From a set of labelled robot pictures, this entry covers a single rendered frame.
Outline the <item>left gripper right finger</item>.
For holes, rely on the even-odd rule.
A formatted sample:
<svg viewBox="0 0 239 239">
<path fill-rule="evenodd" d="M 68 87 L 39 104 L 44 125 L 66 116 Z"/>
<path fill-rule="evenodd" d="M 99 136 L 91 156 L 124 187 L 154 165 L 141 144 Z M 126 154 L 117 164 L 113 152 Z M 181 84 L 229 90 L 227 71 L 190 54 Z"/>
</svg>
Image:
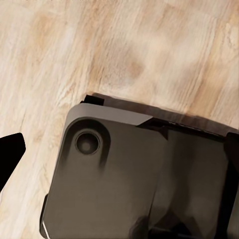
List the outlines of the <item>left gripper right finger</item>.
<svg viewBox="0 0 239 239">
<path fill-rule="evenodd" d="M 228 132 L 224 141 L 223 150 L 239 172 L 239 134 Z"/>
</svg>

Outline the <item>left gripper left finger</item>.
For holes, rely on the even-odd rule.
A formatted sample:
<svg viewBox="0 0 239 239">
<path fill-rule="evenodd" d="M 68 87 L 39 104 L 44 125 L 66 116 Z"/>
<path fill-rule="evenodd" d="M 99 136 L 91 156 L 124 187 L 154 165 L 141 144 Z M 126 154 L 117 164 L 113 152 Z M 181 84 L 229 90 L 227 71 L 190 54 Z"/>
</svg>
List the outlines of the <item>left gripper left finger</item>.
<svg viewBox="0 0 239 239">
<path fill-rule="evenodd" d="M 26 151 L 21 132 L 0 138 L 0 192 Z"/>
</svg>

